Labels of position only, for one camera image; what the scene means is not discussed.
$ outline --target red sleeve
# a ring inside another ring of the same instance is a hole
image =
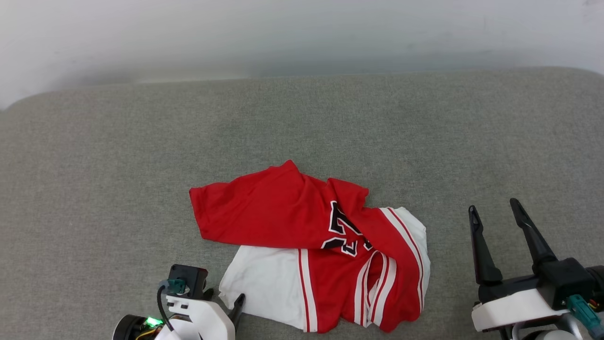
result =
[[[329,231],[331,201],[360,211],[368,190],[301,174],[292,161],[231,183],[189,191],[201,236],[223,243],[279,248],[319,249]],[[347,240],[358,239],[354,233]]]

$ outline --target jersey number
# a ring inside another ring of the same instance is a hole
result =
[[[332,214],[329,218],[329,231],[336,233],[338,235],[342,235],[343,237],[332,237],[329,240],[323,242],[322,249],[330,249],[339,247],[342,249],[342,253],[350,255],[352,257],[356,256],[356,246],[357,241],[352,241],[351,243],[346,243],[346,229],[350,229],[356,235],[363,235],[361,231],[355,227],[354,224],[338,209],[338,202],[331,201],[332,205]],[[370,250],[372,248],[371,243],[367,239],[364,241],[365,249]]]

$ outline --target wire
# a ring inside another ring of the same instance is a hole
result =
[[[161,314],[161,317],[164,320],[165,325],[168,326],[168,329],[170,330],[170,332],[174,332],[174,327],[172,327],[172,324],[170,323],[170,320],[168,320],[168,318],[165,316],[164,306],[161,303],[161,292],[164,289],[165,289],[165,286],[162,285],[157,290],[157,307],[159,308],[159,314]]]
[[[136,339],[134,339],[134,340],[139,340],[139,339],[140,339],[140,338],[142,338],[143,336],[149,335],[149,334],[151,334],[151,333],[155,333],[155,331],[156,331],[156,330],[157,330],[157,329],[152,329],[152,330],[150,330],[150,331],[148,331],[148,332],[146,332],[146,333],[141,333],[141,334],[140,334],[139,336],[137,336],[137,338],[136,338]]]

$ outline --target red jersey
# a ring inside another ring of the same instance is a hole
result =
[[[243,245],[220,283],[228,307],[327,332],[340,317],[390,332],[423,309],[425,228],[405,208],[364,208],[368,189],[292,161],[190,190],[204,239]]]

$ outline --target yellow wire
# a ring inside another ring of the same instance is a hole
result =
[[[139,335],[139,336],[137,336],[137,338],[136,338],[136,339],[134,339],[134,340],[139,340],[139,339],[140,339],[140,338],[142,338],[143,336],[149,335],[149,334],[151,334],[151,333],[155,333],[155,329],[152,329],[152,330],[148,331],[147,333],[140,334],[140,335]]]

